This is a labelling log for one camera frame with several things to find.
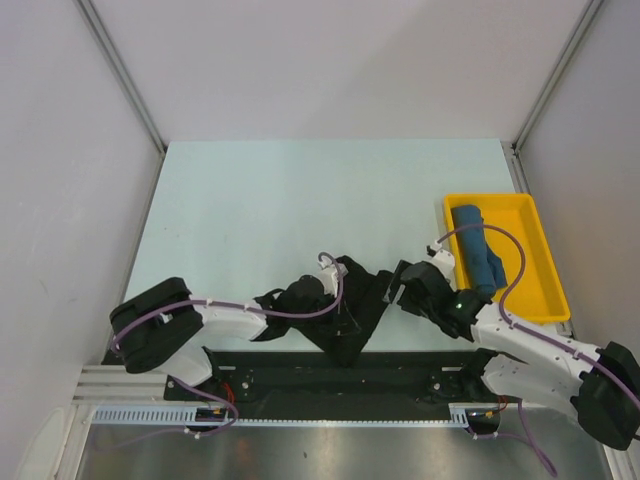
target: blue towel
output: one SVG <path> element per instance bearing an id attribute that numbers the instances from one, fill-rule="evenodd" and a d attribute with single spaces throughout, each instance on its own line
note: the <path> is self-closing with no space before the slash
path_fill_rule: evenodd
<path id="1" fill-rule="evenodd" d="M 454 226 L 461 227 L 473 223 L 484 223 L 480 209 L 475 205 L 462 205 L 451 209 Z M 484 229 L 472 228 L 457 234 L 464 266 L 471 286 L 478 293 L 493 297 L 498 288 L 507 286 L 502 260 L 484 237 Z"/>

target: metal plate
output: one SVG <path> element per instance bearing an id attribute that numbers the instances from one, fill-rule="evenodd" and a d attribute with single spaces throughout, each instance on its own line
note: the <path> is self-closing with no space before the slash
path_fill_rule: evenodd
<path id="1" fill-rule="evenodd" d="M 602 447 L 564 416 L 539 409 L 529 418 L 559 478 L 612 478 Z M 162 427 L 93 426 L 78 480 L 549 479 L 527 446 L 474 441 L 453 428 L 232 428 L 197 441 L 166 434 L 117 450 L 92 447 L 154 428 Z M 507 410 L 501 430 L 522 433 L 514 410 Z"/>

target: light blue table surface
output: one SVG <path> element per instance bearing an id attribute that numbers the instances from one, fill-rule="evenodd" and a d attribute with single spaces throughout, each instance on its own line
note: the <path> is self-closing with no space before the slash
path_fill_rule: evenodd
<path id="1" fill-rule="evenodd" d="M 127 298 L 178 276 L 193 297 L 245 303 L 316 272 L 322 250 L 393 271 L 400 259 L 423 259 L 445 231 L 446 194 L 513 191 L 495 139 L 173 142 Z M 317 350 L 293 330 L 271 342 L 208 343 Z M 394 305 L 365 351 L 470 348 Z"/>

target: purple cable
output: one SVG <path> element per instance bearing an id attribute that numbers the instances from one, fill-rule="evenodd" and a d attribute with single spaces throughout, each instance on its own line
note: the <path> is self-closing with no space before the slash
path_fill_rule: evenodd
<path id="1" fill-rule="evenodd" d="M 236 423 L 238 421 L 238 418 L 240 418 L 240 413 L 238 412 L 238 409 L 236 408 L 236 406 L 233 403 L 231 403 L 231 402 L 229 402 L 229 401 L 227 401 L 227 400 L 225 400 L 223 398 L 220 398 L 220 397 L 218 397 L 216 395 L 213 395 L 211 393 L 207 393 L 207 392 L 204 392 L 204 391 L 199 390 L 197 388 L 191 387 L 191 386 L 187 385 L 186 383 L 184 383 L 182 380 L 180 380 L 178 378 L 173 377 L 173 380 L 178 385 L 180 385 L 182 388 L 184 388 L 185 390 L 187 390 L 187 391 L 189 391 L 189 392 L 191 392 L 191 393 L 193 393 L 195 395 L 207 398 L 209 400 L 213 400 L 214 402 L 222 403 L 227 408 L 227 411 L 231 411 L 233 413 L 233 418 L 231 418 L 231 420 L 229 420 L 228 422 L 221 424 L 215 430 L 210 430 L 210 431 L 206 431 L 206 432 L 194 432 L 194 431 L 190 431 L 190 430 L 185 431 L 185 429 L 178 428 L 178 427 L 163 428 L 162 430 L 155 430 L 153 432 L 145 433 L 144 435 L 140 435 L 140 436 L 132 438 L 130 440 L 125 440 L 124 442 L 121 442 L 121 443 L 118 443 L 116 445 L 112 445 L 112 446 L 106 447 L 106 448 L 102 448 L 102 447 L 99 447 L 98 445 L 96 445 L 95 439 L 94 439 L 92 441 L 93 449 L 95 451 L 97 451 L 97 452 L 110 452 L 110 451 L 117 450 L 117 449 L 122 448 L 122 447 L 126 447 L 128 445 L 132 445 L 134 443 L 138 443 L 138 442 L 140 442 L 142 440 L 146 440 L 147 438 L 152 438 L 152 437 L 156 437 L 156 436 L 159 436 L 159 435 L 164 435 L 165 433 L 186 433 L 186 434 L 194 435 L 194 436 L 198 435 L 199 437 L 210 437 L 212 435 L 216 435 L 218 433 L 224 432 L 225 430 L 228 430 L 229 428 L 231 428 L 231 426 L 234 423 Z"/>
<path id="2" fill-rule="evenodd" d="M 527 257 L 526 257 L 526 255 L 524 253 L 524 248 L 522 247 L 522 244 L 518 241 L 518 239 L 516 237 L 514 237 L 511 233 L 509 233 L 507 230 L 505 230 L 504 228 L 496 227 L 495 225 L 487 225 L 487 224 L 484 224 L 484 223 L 474 223 L 474 224 L 463 225 L 461 227 L 455 228 L 454 230 L 451 230 L 450 232 L 447 232 L 445 235 L 443 235 L 438 240 L 438 243 L 444 242 L 446 239 L 448 239 L 452 235 L 455 235 L 458 232 L 469 230 L 471 228 L 484 228 L 484 229 L 487 229 L 487 230 L 495 230 L 496 232 L 500 232 L 503 235 L 506 235 L 514 243 L 514 245 L 518 248 L 518 252 L 520 253 L 520 270 L 518 271 L 518 275 L 516 275 L 515 280 L 504 291 L 504 294 L 502 295 L 502 298 L 500 299 L 500 302 L 498 302 L 498 308 L 500 310 L 500 315 L 502 316 L 502 319 L 505 322 L 507 322 L 507 325 L 512 325 L 513 321 L 507 315 L 507 312 L 505 310 L 505 306 L 504 305 L 505 305 L 505 302 L 507 300 L 507 297 L 513 291 L 513 289 L 518 285 L 518 283 L 522 279 L 522 276 L 524 275 L 524 270 L 525 270 L 526 263 L 527 263 Z M 620 388 L 620 390 L 622 390 L 622 392 L 624 392 L 624 394 L 627 395 L 631 399 L 631 401 L 636 406 L 636 408 L 638 410 L 640 410 L 640 399 L 638 399 L 638 397 L 636 397 L 636 395 L 631 391 L 631 389 L 629 387 L 627 387 L 624 384 L 624 382 L 622 380 L 620 380 L 607 367 L 605 367 L 603 365 L 600 365 L 597 361 L 595 361 L 592 358 L 588 357 L 584 353 L 579 352 L 576 348 L 570 347 L 569 345 L 567 345 L 565 343 L 562 343 L 559 340 L 556 340 L 555 338 L 548 337 L 547 335 L 545 335 L 543 333 L 540 333 L 540 332 L 537 332 L 535 330 L 532 330 L 531 328 L 527 327 L 526 325 L 523 325 L 521 323 L 516 323 L 515 325 L 513 325 L 513 328 L 517 328 L 518 330 L 520 330 L 522 332 L 525 332 L 525 333 L 537 338 L 538 340 L 542 340 L 543 342 L 549 343 L 549 344 L 551 344 L 551 345 L 553 345 L 553 346 L 555 346 L 555 347 L 557 347 L 557 348 L 559 348 L 561 350 L 564 350 L 567 353 L 570 353 L 571 355 L 576 356 L 576 358 L 579 358 L 580 360 L 583 360 L 583 361 L 587 362 L 590 366 L 592 366 L 593 368 L 595 368 L 595 369 L 599 370 L 600 372 L 602 372 L 607 378 L 609 378 L 614 384 L 616 384 L 616 386 L 618 386 L 618 388 Z"/>
<path id="3" fill-rule="evenodd" d="M 342 275 L 342 272 L 340 271 L 340 266 L 338 264 L 338 261 L 327 252 L 320 252 L 320 254 L 318 254 L 318 260 L 322 260 L 322 257 L 327 257 L 331 261 L 331 263 L 336 269 L 336 275 L 338 277 L 338 292 L 336 294 L 336 299 L 333 301 L 331 305 L 329 305 L 326 308 L 323 308 L 322 310 L 319 310 L 313 313 L 285 313 L 285 312 L 277 312 L 275 310 L 262 310 L 260 308 L 253 308 L 253 307 L 247 308 L 245 305 L 242 305 L 240 303 L 208 301 L 203 299 L 183 300 L 181 302 L 176 302 L 170 305 L 166 305 L 164 307 L 157 308 L 156 310 L 153 310 L 152 312 L 149 312 L 141 316 L 140 318 L 134 320 L 133 322 L 131 322 L 129 325 L 127 325 L 125 328 L 120 330 L 120 332 L 113 337 L 113 340 L 111 341 L 111 350 L 114 353 L 118 354 L 120 351 L 118 344 L 122 341 L 122 339 L 126 337 L 134 328 L 142 325 L 144 322 L 147 322 L 153 318 L 156 318 L 158 315 L 161 315 L 163 313 L 167 313 L 177 308 L 188 307 L 188 306 L 199 305 L 199 306 L 213 306 L 213 307 L 220 307 L 220 308 L 233 308 L 237 310 L 246 310 L 252 313 L 257 313 L 262 315 L 270 315 L 274 317 L 284 317 L 284 318 L 291 318 L 291 319 L 310 319 L 310 318 L 315 318 L 315 317 L 320 317 L 322 315 L 325 315 L 330 311 L 332 311 L 334 308 L 340 307 L 340 302 L 342 301 L 342 294 L 344 292 L 344 282 L 343 282 L 343 275 Z M 204 397 L 209 400 L 222 403 L 223 405 L 226 406 L 227 410 L 230 410 L 231 412 L 233 412 L 233 418 L 231 420 L 229 420 L 227 423 L 220 425 L 215 430 L 211 430 L 209 432 L 200 432 L 199 433 L 200 437 L 207 437 L 207 436 L 215 435 L 218 433 L 222 433 L 225 430 L 228 430 L 229 428 L 231 428 L 231 426 L 238 421 L 238 418 L 240 417 L 240 413 L 238 412 L 238 409 L 235 407 L 235 405 L 233 405 L 232 403 L 228 402 L 227 400 L 224 400 L 223 398 L 217 397 L 216 395 L 212 395 L 210 393 L 204 392 L 190 385 L 187 385 L 186 383 L 184 383 L 182 380 L 178 378 L 173 377 L 173 379 L 183 389 L 195 395 L 198 395 L 200 397 Z M 131 440 L 126 440 L 108 449 L 100 449 L 98 447 L 95 447 L 95 449 L 98 451 L 114 450 L 117 448 L 125 447 L 127 445 L 131 445 L 141 440 L 145 440 L 147 438 L 155 437 L 157 435 L 163 435 L 165 433 L 184 433 L 184 430 L 180 428 L 165 428 L 162 430 L 157 430 L 154 432 L 147 433 L 145 435 L 141 435 Z"/>
<path id="4" fill-rule="evenodd" d="M 220 307 L 220 308 L 233 308 L 233 309 L 236 309 L 236 310 L 245 310 L 247 312 L 257 313 L 257 314 L 260 314 L 260 315 L 269 315 L 269 316 L 272 316 L 272 317 L 291 318 L 291 319 L 294 319 L 294 320 L 305 320 L 305 319 L 310 319 L 310 318 L 321 317 L 322 315 L 325 315 L 325 314 L 329 313 L 334 308 L 340 306 L 340 302 L 342 301 L 342 293 L 344 291 L 344 282 L 342 281 L 342 272 L 340 271 L 340 267 L 339 267 L 338 261 L 335 258 L 333 258 L 333 256 L 328 254 L 327 252 L 320 252 L 318 254 L 318 260 L 322 260 L 322 257 L 327 257 L 329 260 L 331 260 L 331 263 L 333 264 L 333 266 L 336 269 L 336 274 L 337 274 L 337 277 L 338 277 L 338 292 L 336 294 L 336 299 L 333 301 L 333 303 L 331 305 L 329 305 L 328 307 L 323 308 L 322 310 L 319 310 L 319 311 L 313 312 L 313 313 L 285 313 L 285 312 L 277 312 L 275 310 L 262 310 L 260 308 L 247 307 L 246 305 L 242 305 L 240 303 L 220 302 L 220 301 L 216 301 L 216 300 L 208 301 L 208 300 L 202 300 L 202 299 L 184 300 L 182 302 L 176 302 L 176 303 L 172 303 L 170 305 L 166 305 L 164 307 L 157 308 L 156 310 L 154 310 L 152 312 L 149 312 L 149 313 L 141 316 L 140 318 L 134 320 L 133 322 L 131 322 L 129 325 L 127 325 L 122 330 L 120 330 L 120 332 L 116 336 L 114 336 L 114 338 L 113 338 L 113 340 L 111 342 L 111 351 L 113 351 L 113 353 L 117 354 L 119 352 L 118 344 L 134 328 L 140 326 L 144 322 L 147 322 L 147 321 L 151 320 L 152 318 L 156 318 L 158 315 L 170 312 L 172 310 L 175 310 L 176 308 L 181 308 L 181 307 L 199 305 L 199 306 L 211 306 L 211 307 Z"/>
<path id="5" fill-rule="evenodd" d="M 521 437 L 520 435 L 515 435 L 513 433 L 501 433 L 501 432 L 497 432 L 496 434 L 489 433 L 486 435 L 478 435 L 471 428 L 468 428 L 467 431 L 474 436 L 474 440 L 475 439 L 494 440 L 497 438 L 509 438 L 509 439 L 517 440 L 519 442 L 524 443 L 525 445 L 533 449 L 533 451 L 538 456 L 540 463 L 542 463 L 542 466 L 549 473 L 549 475 L 551 475 L 553 478 L 557 478 L 558 470 L 556 469 L 555 465 L 553 464 L 551 459 L 547 456 L 547 454 L 544 453 L 540 448 L 538 448 L 537 444 L 533 441 L 533 437 L 531 436 L 531 432 L 529 431 L 529 424 L 524 416 L 524 411 L 522 411 L 520 408 L 521 404 L 522 402 L 518 403 L 518 414 L 520 415 L 520 421 L 522 422 L 523 428 L 525 429 L 527 438 Z"/>
<path id="6" fill-rule="evenodd" d="M 527 420 L 527 417 L 524 414 L 524 409 L 522 408 L 522 399 L 518 400 L 518 415 L 520 416 L 520 422 L 522 422 L 522 428 L 524 429 L 524 433 L 527 435 L 527 438 L 529 439 L 529 445 L 531 445 L 531 448 L 533 449 L 533 451 L 536 452 L 536 455 L 538 456 L 540 463 L 542 463 L 544 468 L 547 469 L 547 472 L 549 472 L 549 475 L 551 475 L 554 478 L 557 477 L 558 471 L 556 470 L 555 465 L 551 462 L 551 460 L 549 460 L 549 457 L 547 457 L 547 455 L 542 451 L 542 449 L 538 446 L 538 443 L 533 438 L 533 434 L 531 433 L 531 427 L 529 426 L 529 420 Z"/>

